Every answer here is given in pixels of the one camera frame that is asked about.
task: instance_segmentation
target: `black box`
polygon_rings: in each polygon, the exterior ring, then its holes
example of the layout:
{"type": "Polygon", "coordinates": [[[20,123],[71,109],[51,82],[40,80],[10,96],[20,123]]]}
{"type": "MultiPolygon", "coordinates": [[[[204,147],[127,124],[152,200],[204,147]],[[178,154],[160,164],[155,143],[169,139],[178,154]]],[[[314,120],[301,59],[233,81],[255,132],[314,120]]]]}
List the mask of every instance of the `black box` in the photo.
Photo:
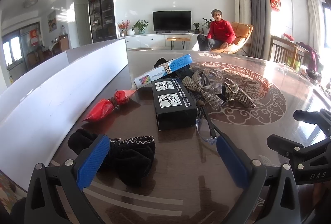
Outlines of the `black box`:
{"type": "Polygon", "coordinates": [[[197,106],[179,79],[152,81],[152,89],[159,131],[196,124],[197,106]]]}

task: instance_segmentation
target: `screw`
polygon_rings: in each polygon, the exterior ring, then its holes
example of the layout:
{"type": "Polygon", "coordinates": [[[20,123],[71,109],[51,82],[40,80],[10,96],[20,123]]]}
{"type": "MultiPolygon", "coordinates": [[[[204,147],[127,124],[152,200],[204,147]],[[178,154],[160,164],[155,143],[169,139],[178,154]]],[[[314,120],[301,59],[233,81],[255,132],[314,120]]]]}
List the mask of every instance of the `screw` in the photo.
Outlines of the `screw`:
{"type": "Polygon", "coordinates": [[[284,167],[285,170],[289,170],[291,168],[287,163],[284,163],[283,167],[284,167]]]}
{"type": "Polygon", "coordinates": [[[65,162],[65,165],[66,166],[70,166],[70,165],[72,165],[73,164],[73,160],[72,159],[68,159],[68,160],[66,160],[66,162],[65,162]]]}
{"type": "Polygon", "coordinates": [[[38,164],[35,166],[35,168],[36,168],[37,170],[40,170],[40,169],[42,168],[42,163],[38,163],[38,164]]]}
{"type": "Polygon", "coordinates": [[[259,160],[253,160],[252,163],[255,166],[260,166],[261,165],[261,162],[259,160]]]}

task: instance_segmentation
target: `white cabinet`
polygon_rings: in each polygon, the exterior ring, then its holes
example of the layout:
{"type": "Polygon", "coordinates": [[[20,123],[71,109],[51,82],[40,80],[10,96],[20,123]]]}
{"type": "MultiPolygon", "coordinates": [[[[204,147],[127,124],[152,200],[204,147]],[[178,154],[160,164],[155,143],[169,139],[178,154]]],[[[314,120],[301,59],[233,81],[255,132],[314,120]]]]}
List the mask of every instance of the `white cabinet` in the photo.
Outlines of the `white cabinet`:
{"type": "Polygon", "coordinates": [[[140,37],[139,36],[127,36],[125,37],[125,43],[127,49],[140,48],[140,37]]]}
{"type": "MultiPolygon", "coordinates": [[[[126,48],[137,49],[137,48],[153,48],[170,50],[171,41],[166,41],[169,37],[176,38],[189,38],[190,41],[185,42],[186,50],[190,50],[195,44],[197,44],[197,35],[192,34],[146,34],[146,35],[134,35],[126,36],[125,43],[126,48]]],[[[174,42],[174,49],[182,50],[183,45],[181,41],[174,42]]]]}
{"type": "Polygon", "coordinates": [[[165,47],[164,35],[143,35],[140,36],[140,47],[165,47]]]}

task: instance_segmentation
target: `orange armchair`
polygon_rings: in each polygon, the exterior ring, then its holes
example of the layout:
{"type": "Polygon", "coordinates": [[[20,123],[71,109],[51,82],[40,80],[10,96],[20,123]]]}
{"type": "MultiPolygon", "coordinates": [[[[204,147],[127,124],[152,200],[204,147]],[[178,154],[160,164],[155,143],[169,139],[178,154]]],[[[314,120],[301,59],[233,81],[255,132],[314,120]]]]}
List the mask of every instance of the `orange armchair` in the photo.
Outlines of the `orange armchair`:
{"type": "Polygon", "coordinates": [[[213,49],[212,52],[232,54],[239,51],[247,42],[253,31],[253,25],[231,23],[236,39],[226,49],[213,49]]]}

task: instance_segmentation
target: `white vase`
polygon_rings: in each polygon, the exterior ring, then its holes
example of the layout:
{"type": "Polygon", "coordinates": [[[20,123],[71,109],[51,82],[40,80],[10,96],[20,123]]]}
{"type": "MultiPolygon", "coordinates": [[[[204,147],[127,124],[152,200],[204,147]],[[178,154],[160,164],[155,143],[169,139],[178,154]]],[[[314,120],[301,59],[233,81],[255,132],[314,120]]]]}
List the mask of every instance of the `white vase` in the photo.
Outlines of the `white vase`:
{"type": "Polygon", "coordinates": [[[135,31],[133,30],[133,29],[130,29],[130,30],[128,30],[127,32],[127,35],[134,35],[135,34],[135,31]]]}

